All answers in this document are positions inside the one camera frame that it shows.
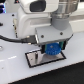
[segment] screw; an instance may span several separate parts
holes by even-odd
[[[14,14],[12,14],[12,16],[15,16]]]
[[[3,23],[0,23],[0,26],[3,26]]]
[[[44,38],[44,35],[41,35],[41,38]]]
[[[63,35],[63,32],[61,32],[60,35]]]

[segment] blue object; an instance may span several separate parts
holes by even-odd
[[[48,55],[57,55],[61,52],[61,47],[58,43],[51,43],[46,45],[45,53]]]

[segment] cable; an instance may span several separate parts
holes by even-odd
[[[6,37],[1,36],[1,35],[0,35],[0,39],[5,40],[5,41],[8,41],[8,42],[21,43],[21,40],[9,39],[9,38],[6,38]]]
[[[24,39],[20,39],[20,40],[10,39],[10,38],[0,35],[0,39],[2,39],[4,41],[8,41],[8,42],[14,42],[14,43],[31,43],[31,44],[37,43],[35,35],[29,36],[28,38],[24,38]]]

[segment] black mat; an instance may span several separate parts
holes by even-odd
[[[84,84],[84,62],[12,84]]]

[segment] black pad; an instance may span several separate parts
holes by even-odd
[[[35,1],[30,4],[31,12],[43,12],[45,11],[45,8],[46,8],[45,0]]]

